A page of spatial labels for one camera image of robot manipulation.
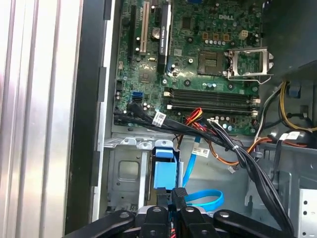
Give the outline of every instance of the cable bundle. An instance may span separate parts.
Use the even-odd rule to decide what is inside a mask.
[[[114,119],[127,123],[135,123],[160,132],[179,134],[179,136],[176,136],[178,139],[178,146],[181,143],[183,135],[201,137],[205,139],[210,145],[213,155],[216,155],[215,157],[218,160],[221,159],[225,161],[223,158],[217,156],[211,146],[212,142],[235,152],[238,161],[229,162],[230,165],[240,164],[242,168],[247,170],[249,177],[257,187],[258,193],[264,205],[277,221],[281,229],[287,232],[289,235],[294,234],[291,221],[279,200],[278,193],[275,190],[271,180],[265,171],[263,171],[263,169],[261,169],[261,167],[257,164],[256,160],[249,154],[253,151],[258,143],[270,141],[269,138],[266,137],[256,140],[246,151],[241,146],[233,142],[227,132],[218,123],[215,121],[208,121],[207,119],[201,117],[202,111],[199,108],[193,111],[189,117],[187,117],[186,124],[165,118],[161,127],[154,126],[152,124],[153,118],[146,114],[137,103],[132,102],[128,104],[127,109],[133,113],[134,118],[116,114],[114,115]]]

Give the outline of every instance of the sata port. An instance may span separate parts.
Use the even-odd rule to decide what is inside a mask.
[[[142,92],[133,92],[132,98],[143,98],[143,93]]]

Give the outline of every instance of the white label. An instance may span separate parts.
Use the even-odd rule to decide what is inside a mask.
[[[281,135],[279,140],[296,140],[300,134],[300,131],[292,131],[289,134],[284,133]]]
[[[155,114],[155,117],[153,118],[152,124],[156,125],[158,127],[161,127],[163,125],[165,117],[166,117],[166,115],[164,113],[157,112]]]
[[[284,134],[281,135],[279,140],[286,140],[287,136],[288,136],[288,133],[284,133]]]
[[[292,131],[288,134],[287,140],[296,140],[300,134],[300,131]]]
[[[197,147],[197,148],[193,148],[192,154],[208,158],[209,152],[210,152],[209,149]]]

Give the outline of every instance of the metal panel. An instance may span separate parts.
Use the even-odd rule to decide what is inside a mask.
[[[0,237],[61,237],[82,1],[0,2]]]
[[[317,236],[317,190],[300,189],[297,237]]]

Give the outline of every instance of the blue drive bracket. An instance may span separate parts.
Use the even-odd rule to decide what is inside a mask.
[[[165,187],[173,190],[177,183],[177,159],[172,148],[156,148],[155,157],[170,160],[156,161],[154,173],[154,188]]]

